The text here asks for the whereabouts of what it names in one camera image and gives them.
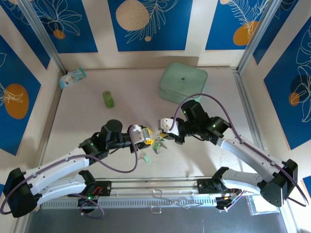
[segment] white wall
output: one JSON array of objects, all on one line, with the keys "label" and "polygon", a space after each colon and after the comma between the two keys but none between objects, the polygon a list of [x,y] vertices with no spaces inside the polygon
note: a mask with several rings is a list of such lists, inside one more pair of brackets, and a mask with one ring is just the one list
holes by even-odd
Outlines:
[{"label": "white wall", "polygon": [[[259,65],[257,66],[255,60],[251,59],[242,74],[268,151],[285,161],[292,159],[298,163],[299,180],[311,175],[311,141],[294,150],[288,149],[286,138],[263,79],[310,17],[311,1],[299,0]],[[297,192],[293,192],[291,196],[303,202]],[[299,227],[311,231],[311,208],[302,208],[296,204],[291,204],[291,207]]]},{"label": "white wall", "polygon": [[85,69],[166,67],[171,62],[235,67],[244,50],[205,51],[218,1],[193,0],[185,51],[118,52],[107,0],[83,0],[98,53],[66,53],[60,57],[68,70],[79,66]]},{"label": "white wall", "polygon": [[[48,70],[42,66],[1,7],[0,22],[0,35],[41,83],[41,89],[27,124],[18,154],[13,156],[0,150],[0,183],[5,184],[7,175],[11,170],[17,167],[26,169],[36,166],[38,156],[40,155],[38,148],[57,86],[59,71],[53,62],[50,62]],[[2,233],[12,232],[15,221],[16,219],[12,215],[0,215],[0,231]]]}]

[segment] beige circle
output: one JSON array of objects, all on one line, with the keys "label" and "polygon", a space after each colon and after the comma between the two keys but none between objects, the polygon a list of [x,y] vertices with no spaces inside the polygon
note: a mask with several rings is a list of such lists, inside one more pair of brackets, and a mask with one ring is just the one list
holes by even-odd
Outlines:
[{"label": "beige circle", "polygon": [[220,0],[222,5],[228,4],[231,0]]},{"label": "beige circle", "polygon": [[8,0],[9,2],[13,3],[14,5],[17,5],[17,0]]},{"label": "beige circle", "polygon": [[140,30],[149,22],[147,8],[137,0],[126,0],[116,11],[119,25],[127,31]]},{"label": "beige circle", "polygon": [[145,41],[147,41],[147,42],[151,41],[151,37],[150,36],[146,36],[145,37]]}]

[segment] mint green box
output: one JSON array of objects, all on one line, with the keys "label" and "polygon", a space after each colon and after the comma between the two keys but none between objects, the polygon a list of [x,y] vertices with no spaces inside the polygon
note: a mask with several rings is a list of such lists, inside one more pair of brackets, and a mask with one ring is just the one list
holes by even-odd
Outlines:
[{"label": "mint green box", "polygon": [[[171,63],[164,72],[160,85],[160,97],[181,103],[186,97],[203,93],[207,84],[207,72],[180,63]],[[200,102],[202,96],[191,98]]]}]

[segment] table surface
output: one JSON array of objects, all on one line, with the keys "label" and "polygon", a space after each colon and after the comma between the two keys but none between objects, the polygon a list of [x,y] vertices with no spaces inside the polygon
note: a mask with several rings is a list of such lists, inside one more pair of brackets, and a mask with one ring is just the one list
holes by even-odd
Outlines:
[{"label": "table surface", "polygon": [[[237,130],[252,141],[246,116],[235,83],[234,74],[229,67],[204,68],[208,73],[205,93],[216,97],[227,109]],[[63,90],[56,112],[52,132],[43,158],[43,164],[57,159],[85,139],[110,119],[123,123],[122,132],[129,125],[138,124],[150,128],[155,139],[159,133],[157,121],[172,117],[178,104],[159,97],[158,85],[165,69],[111,69],[90,70],[86,78]],[[115,107],[107,109],[102,92],[112,93]],[[211,99],[202,97],[204,110],[212,116],[225,115]],[[225,137],[232,138],[230,129]],[[192,177],[212,176],[220,167],[228,166],[237,171],[254,172],[247,164],[230,152],[210,142],[201,142],[188,137],[184,145],[165,141],[168,148],[155,154],[152,147],[145,150],[151,163],[138,161],[137,169],[130,174],[111,171],[95,163],[87,169],[95,178],[150,178],[150,177]],[[118,150],[104,159],[112,167],[130,170],[135,163],[134,154],[128,148]]]}]

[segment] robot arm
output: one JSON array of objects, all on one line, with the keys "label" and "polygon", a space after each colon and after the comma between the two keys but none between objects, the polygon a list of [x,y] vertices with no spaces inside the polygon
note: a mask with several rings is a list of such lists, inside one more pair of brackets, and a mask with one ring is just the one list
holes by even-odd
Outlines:
[{"label": "robot arm", "polygon": [[129,147],[133,153],[133,144],[137,149],[150,146],[148,128],[133,125],[128,128],[127,133],[121,133],[121,130],[121,122],[110,120],[100,132],[86,139],[65,156],[24,172],[20,168],[12,170],[3,193],[13,217],[23,216],[37,205],[57,197],[88,193],[96,183],[89,171],[82,170],[73,177],[60,178],[102,160],[108,156],[109,150]]},{"label": "robot arm", "polygon": [[[172,119],[164,118],[159,121],[159,129],[162,130],[162,135],[165,139],[173,139],[176,143],[182,145],[185,142],[186,136],[199,136],[200,140],[209,141],[233,153],[250,165],[257,174],[237,172],[227,167],[222,167],[216,172],[217,178],[221,180],[221,183],[226,188],[239,188],[260,193],[263,198],[277,207],[283,205],[294,189],[294,184],[275,167],[275,164],[282,167],[297,181],[298,166],[294,161],[288,160],[284,162],[275,158],[256,147],[241,135],[242,142],[236,138],[233,140],[226,139],[223,133],[231,128],[230,124],[218,116],[209,117],[201,104],[195,100],[185,102],[181,109],[187,121],[177,118],[176,124],[173,127]],[[246,146],[245,142],[269,157],[272,162],[268,162],[258,153],[255,153]]]}]

